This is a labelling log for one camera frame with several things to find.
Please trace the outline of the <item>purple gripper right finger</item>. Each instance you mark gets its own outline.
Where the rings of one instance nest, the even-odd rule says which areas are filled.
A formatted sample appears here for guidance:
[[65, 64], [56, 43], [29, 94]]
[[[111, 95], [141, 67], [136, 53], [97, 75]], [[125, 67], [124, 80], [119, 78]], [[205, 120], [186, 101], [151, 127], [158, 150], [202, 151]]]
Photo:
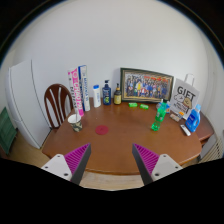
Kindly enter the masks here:
[[145, 185], [182, 169], [169, 155], [158, 155], [138, 144], [132, 145], [132, 154]]

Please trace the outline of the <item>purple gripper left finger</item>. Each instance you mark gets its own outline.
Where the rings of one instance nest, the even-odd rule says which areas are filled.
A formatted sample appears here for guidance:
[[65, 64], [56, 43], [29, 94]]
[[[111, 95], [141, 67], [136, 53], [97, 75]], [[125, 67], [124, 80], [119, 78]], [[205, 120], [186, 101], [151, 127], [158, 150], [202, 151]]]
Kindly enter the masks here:
[[79, 185], [91, 155], [91, 144], [87, 143], [66, 155], [56, 154], [42, 169]]

